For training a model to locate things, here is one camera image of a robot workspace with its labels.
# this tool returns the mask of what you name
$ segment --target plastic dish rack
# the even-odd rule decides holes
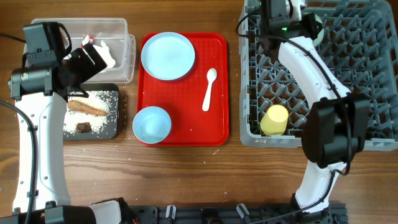
[[[259,7],[245,0],[241,17]],[[309,0],[305,12],[320,16],[325,28],[317,47],[335,76],[371,103],[364,150],[398,148],[398,40],[391,6],[384,0]],[[259,33],[260,15],[246,19],[240,33]],[[307,101],[291,73],[273,57],[262,54],[258,38],[239,38],[241,56],[240,127],[246,146],[295,148],[309,113]],[[282,136],[267,136],[260,121],[267,109],[284,105],[289,111]]]

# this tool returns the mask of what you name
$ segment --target clear plastic container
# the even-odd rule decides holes
[[[103,40],[116,61],[113,68],[105,68],[86,83],[129,83],[136,61],[136,39],[127,31],[123,18],[50,18],[34,19],[32,23],[59,22],[70,34],[72,50],[81,46],[85,35],[94,37],[95,45]]]

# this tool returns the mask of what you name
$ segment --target wooden table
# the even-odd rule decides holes
[[[248,148],[239,140],[240,61],[234,28],[243,0],[0,2],[0,32],[18,37],[23,37],[22,26],[35,18],[123,17],[129,33],[136,36],[138,49],[145,34],[163,31],[219,32],[229,43],[231,134],[226,144],[159,149],[138,143],[131,130],[136,113],[136,66],[133,81],[125,88],[120,85],[128,103],[127,123],[119,136],[112,141],[65,142],[65,175],[73,205],[115,197],[124,197],[130,205],[263,205],[289,202],[300,186],[307,165],[301,149]],[[398,3],[391,2],[398,9]],[[23,47],[12,40],[0,40],[2,100],[11,102],[7,81],[12,70],[21,65]],[[19,129],[12,111],[2,107],[0,113],[3,217],[11,215],[17,189]],[[355,157],[351,175],[339,179],[331,200],[347,204],[351,223],[393,223],[398,222],[397,189],[398,151],[363,152]]]

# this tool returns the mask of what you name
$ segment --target white plastic spoon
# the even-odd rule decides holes
[[[209,84],[207,86],[205,100],[203,100],[203,105],[201,107],[203,111],[208,111],[210,108],[211,87],[213,86],[213,82],[216,80],[216,78],[217,78],[217,70],[215,68],[211,68],[207,72],[207,80]]]

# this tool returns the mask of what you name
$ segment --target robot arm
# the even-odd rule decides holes
[[[91,44],[72,51],[65,48],[56,22],[24,27],[30,66],[14,70],[9,81],[16,107],[30,117],[37,136],[35,177],[32,172],[32,148],[27,122],[19,118],[20,169],[17,193],[12,205],[13,216],[0,218],[0,223],[21,223],[31,212],[31,223],[131,223],[133,213],[122,199],[112,199],[89,207],[70,206],[63,167],[63,120],[67,112],[68,89],[88,94],[80,84],[106,68],[106,63]],[[28,211],[30,182],[34,178],[32,211]]]
[[[304,6],[301,0],[286,0],[285,5],[279,0],[262,2],[260,38],[266,50],[279,48],[279,61],[291,72],[311,109],[302,137],[308,165],[303,182],[292,197],[294,209],[303,210],[298,222],[311,222],[322,217],[329,206],[328,198],[338,178],[336,170],[343,170],[346,163],[363,150],[369,101],[363,95],[352,95],[320,58],[314,41],[320,43],[323,38],[322,24],[313,14],[302,16]],[[289,42],[281,43],[280,39],[298,44],[313,58]],[[331,85],[340,98],[331,90]],[[337,117],[344,117],[345,109],[349,114],[348,120],[337,123]],[[347,158],[346,125],[351,128],[350,158]]]

